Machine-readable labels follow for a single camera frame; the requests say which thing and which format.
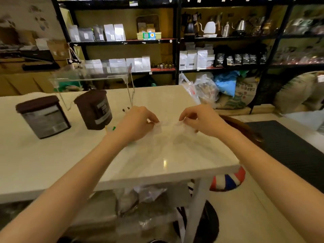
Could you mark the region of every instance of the metal shelf frame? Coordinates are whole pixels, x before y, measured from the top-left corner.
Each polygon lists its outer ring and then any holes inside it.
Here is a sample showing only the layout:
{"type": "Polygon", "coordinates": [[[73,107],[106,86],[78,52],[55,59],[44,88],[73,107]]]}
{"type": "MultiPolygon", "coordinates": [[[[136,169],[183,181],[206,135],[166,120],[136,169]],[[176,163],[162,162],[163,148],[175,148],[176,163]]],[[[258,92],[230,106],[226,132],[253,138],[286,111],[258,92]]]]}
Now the metal shelf frame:
{"type": "Polygon", "coordinates": [[[324,4],[324,0],[109,0],[109,1],[58,1],[51,0],[56,12],[57,20],[59,21],[64,37],[73,49],[75,46],[82,48],[83,55],[86,60],[89,60],[87,53],[87,46],[112,46],[112,45],[132,45],[132,44],[151,44],[151,43],[172,43],[173,64],[175,69],[170,70],[155,70],[152,72],[145,72],[145,74],[172,74],[172,78],[178,83],[179,73],[192,73],[192,72],[214,72],[222,73],[230,70],[258,70],[261,74],[260,82],[256,90],[256,95],[253,101],[249,104],[251,112],[254,107],[254,103],[260,93],[263,79],[268,69],[273,68],[292,68],[292,67],[305,67],[309,70],[322,68],[324,65],[273,65],[273,57],[277,52],[278,45],[281,39],[290,38],[323,38],[324,35],[284,35],[284,30],[289,21],[290,14],[295,5],[310,5],[310,4],[324,4]],[[231,7],[231,6],[266,6],[265,20],[267,20],[275,5],[287,6],[284,18],[278,29],[277,34],[271,34],[269,36],[229,36],[229,37],[213,37],[204,38],[198,37],[195,39],[181,38],[181,11],[183,8],[209,8],[209,7],[231,7]],[[64,22],[60,8],[68,9],[71,14],[73,23],[79,26],[75,11],[76,10],[111,10],[111,9],[153,9],[153,8],[172,8],[173,9],[173,37],[163,38],[160,40],[126,40],[116,42],[71,42],[66,24],[64,22]],[[235,40],[266,40],[274,39],[273,46],[269,52],[269,56],[266,64],[263,65],[249,65],[249,66],[233,66],[226,68],[214,68],[210,67],[206,70],[182,70],[179,71],[179,54],[180,45],[183,42],[218,42],[218,41],[235,41],[235,40]]]}

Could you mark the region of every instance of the silver kettle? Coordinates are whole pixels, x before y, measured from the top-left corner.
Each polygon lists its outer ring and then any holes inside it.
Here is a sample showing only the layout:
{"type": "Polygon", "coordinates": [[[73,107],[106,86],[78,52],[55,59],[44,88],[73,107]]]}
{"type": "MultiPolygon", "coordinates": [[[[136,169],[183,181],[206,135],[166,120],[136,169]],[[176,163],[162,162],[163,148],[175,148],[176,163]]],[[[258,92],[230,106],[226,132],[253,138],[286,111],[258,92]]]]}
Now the silver kettle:
{"type": "Polygon", "coordinates": [[[229,36],[229,23],[226,22],[226,25],[224,27],[222,27],[222,37],[228,37],[229,36]]]}
{"type": "Polygon", "coordinates": [[[232,28],[235,29],[236,31],[245,31],[245,27],[246,27],[246,22],[244,19],[240,20],[236,29],[233,27],[233,23],[232,23],[232,28]]]}

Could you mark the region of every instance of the container lid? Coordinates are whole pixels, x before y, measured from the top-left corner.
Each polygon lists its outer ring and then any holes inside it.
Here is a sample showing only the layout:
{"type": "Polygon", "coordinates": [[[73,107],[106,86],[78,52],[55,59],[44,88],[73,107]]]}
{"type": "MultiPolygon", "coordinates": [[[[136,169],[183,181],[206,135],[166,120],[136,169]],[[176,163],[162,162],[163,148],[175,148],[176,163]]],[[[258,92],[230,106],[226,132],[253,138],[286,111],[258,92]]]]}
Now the container lid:
{"type": "Polygon", "coordinates": [[[37,110],[41,110],[56,105],[58,102],[59,102],[59,98],[57,96],[40,97],[40,98],[28,100],[17,104],[16,111],[20,114],[24,114],[27,112],[34,112],[37,110]]]}
{"type": "Polygon", "coordinates": [[[106,90],[92,89],[75,98],[74,103],[78,105],[84,102],[89,102],[89,103],[96,102],[98,100],[103,100],[106,94],[107,94],[106,90]]]}

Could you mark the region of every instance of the forearm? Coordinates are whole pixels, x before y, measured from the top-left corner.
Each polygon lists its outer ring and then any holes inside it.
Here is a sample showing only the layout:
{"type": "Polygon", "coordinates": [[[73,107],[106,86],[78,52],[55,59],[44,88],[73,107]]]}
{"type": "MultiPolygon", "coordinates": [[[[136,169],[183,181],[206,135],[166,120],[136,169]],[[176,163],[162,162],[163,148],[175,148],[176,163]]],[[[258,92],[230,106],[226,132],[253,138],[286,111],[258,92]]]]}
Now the forearm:
{"type": "Polygon", "coordinates": [[[308,242],[324,242],[324,195],[238,130],[221,138],[308,242]]]}
{"type": "Polygon", "coordinates": [[[95,149],[0,232],[0,242],[56,242],[124,145],[114,133],[106,135],[95,149]]]}

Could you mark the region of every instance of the rubber mat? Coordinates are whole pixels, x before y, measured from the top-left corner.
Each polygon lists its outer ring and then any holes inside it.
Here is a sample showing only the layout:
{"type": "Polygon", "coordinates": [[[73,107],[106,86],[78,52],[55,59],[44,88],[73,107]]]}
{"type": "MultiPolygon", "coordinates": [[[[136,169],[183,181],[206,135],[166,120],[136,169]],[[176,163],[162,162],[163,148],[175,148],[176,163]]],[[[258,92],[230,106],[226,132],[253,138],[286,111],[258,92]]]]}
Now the rubber mat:
{"type": "Polygon", "coordinates": [[[279,122],[247,123],[264,139],[263,149],[324,193],[324,154],[279,122]]]}

